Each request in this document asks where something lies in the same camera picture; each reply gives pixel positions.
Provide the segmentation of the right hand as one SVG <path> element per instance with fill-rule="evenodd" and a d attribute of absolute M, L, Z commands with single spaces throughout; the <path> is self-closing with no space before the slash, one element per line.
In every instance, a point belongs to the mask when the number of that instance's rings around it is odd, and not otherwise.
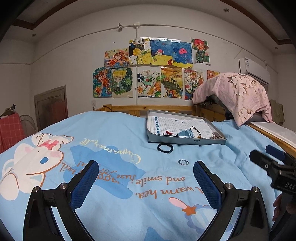
<path fill-rule="evenodd" d="M 274 201 L 273 203 L 273 207 L 275 208 L 274 209 L 274 213 L 273 213 L 273 222 L 276 221 L 276 219 L 279 217 L 280 215 L 280 211 L 281 211 L 281 205 L 282 203 L 282 194 L 280 194 L 276 200 Z M 296 213 L 296 206 L 293 204 L 293 203 L 288 203 L 286 205 L 286 211 L 289 213 L 289 214 L 295 214 Z"/>

